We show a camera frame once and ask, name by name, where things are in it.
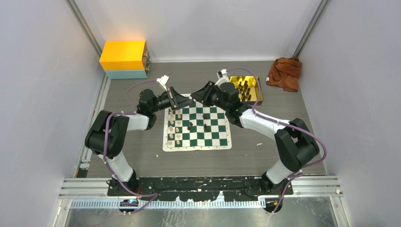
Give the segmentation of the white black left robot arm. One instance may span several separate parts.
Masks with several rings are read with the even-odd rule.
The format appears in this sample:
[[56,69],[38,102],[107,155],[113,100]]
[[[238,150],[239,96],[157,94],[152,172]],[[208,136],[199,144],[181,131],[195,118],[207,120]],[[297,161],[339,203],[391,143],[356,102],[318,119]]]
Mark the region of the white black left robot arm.
[[136,113],[102,110],[86,135],[85,146],[105,162],[114,181],[120,183],[120,190],[126,195],[133,195],[139,184],[136,172],[122,151],[127,132],[150,130],[157,120],[156,112],[169,108],[179,110],[193,102],[193,99],[179,94],[173,87],[159,96],[151,89],[144,89],[139,94]]

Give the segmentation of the aluminium frame rail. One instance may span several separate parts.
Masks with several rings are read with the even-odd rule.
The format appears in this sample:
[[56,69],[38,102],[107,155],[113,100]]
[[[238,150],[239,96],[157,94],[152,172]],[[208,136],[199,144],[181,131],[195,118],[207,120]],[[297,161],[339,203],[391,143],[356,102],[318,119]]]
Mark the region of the aluminium frame rail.
[[[72,206],[78,208],[121,208],[123,200],[133,203],[136,208],[145,209],[234,209],[265,208],[279,201],[278,195],[259,195],[250,199],[245,193],[236,193],[237,198],[229,198],[222,190],[216,195],[209,191],[195,190],[190,196],[174,193],[170,199],[158,196],[137,197],[129,195],[107,195],[110,189],[106,178],[66,178],[62,184],[59,199],[71,199]],[[305,176],[294,179],[286,189],[284,199],[290,198],[338,198],[343,193],[338,180],[331,176]]]

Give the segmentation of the green white chess mat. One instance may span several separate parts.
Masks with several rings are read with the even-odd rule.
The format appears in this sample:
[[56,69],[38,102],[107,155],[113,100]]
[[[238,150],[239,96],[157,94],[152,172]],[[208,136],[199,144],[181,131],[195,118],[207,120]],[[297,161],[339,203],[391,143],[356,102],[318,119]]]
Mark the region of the green white chess mat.
[[[193,123],[187,130],[189,122]],[[203,125],[210,127],[204,131]],[[194,150],[231,149],[230,123],[225,111],[216,106],[205,106],[199,102],[179,110],[164,110],[163,151],[179,152]]]

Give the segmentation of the brown crumpled cloth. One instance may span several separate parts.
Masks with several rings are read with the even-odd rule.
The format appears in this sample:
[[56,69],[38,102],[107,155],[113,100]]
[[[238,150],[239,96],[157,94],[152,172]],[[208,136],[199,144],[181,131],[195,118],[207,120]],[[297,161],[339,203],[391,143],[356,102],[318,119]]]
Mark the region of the brown crumpled cloth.
[[276,59],[268,73],[266,84],[280,87],[287,92],[298,92],[302,65],[296,56]]

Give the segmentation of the yellow and teal box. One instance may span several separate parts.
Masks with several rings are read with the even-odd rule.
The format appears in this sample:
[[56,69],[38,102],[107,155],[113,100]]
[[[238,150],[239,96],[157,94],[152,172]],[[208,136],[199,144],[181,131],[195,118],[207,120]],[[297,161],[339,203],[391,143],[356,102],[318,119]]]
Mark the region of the yellow and teal box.
[[146,79],[150,62],[145,40],[107,41],[99,59],[109,79]]

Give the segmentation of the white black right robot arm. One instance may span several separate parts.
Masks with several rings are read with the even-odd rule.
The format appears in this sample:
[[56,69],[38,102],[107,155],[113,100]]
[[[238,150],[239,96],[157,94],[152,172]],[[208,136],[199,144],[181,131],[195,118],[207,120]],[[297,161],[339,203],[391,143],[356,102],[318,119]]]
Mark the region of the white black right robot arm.
[[256,131],[275,141],[279,160],[262,174],[263,190],[275,194],[284,186],[284,180],[319,154],[319,146],[303,120],[295,118],[287,121],[267,116],[241,102],[238,94],[230,82],[218,86],[210,81],[191,97],[205,106],[221,108],[231,124]]

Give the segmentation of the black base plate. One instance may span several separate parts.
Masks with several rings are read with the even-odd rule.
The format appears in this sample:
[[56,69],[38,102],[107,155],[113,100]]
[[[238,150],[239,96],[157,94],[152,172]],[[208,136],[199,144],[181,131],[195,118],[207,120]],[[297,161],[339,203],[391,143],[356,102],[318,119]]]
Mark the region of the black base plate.
[[288,180],[271,184],[262,176],[215,176],[215,177],[141,177],[132,188],[144,194],[149,201],[157,193],[158,201],[215,201],[219,195],[224,201],[256,201],[265,195],[292,194]]

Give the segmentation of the gold metal tin tray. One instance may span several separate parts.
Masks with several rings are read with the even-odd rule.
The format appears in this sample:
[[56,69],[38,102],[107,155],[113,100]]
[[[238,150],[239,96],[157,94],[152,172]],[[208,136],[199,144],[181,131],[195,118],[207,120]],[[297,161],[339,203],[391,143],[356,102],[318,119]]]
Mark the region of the gold metal tin tray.
[[256,103],[260,106],[263,102],[262,90],[259,89],[259,77],[257,80],[253,76],[231,76],[229,81],[234,84],[239,92],[240,101],[249,105]]

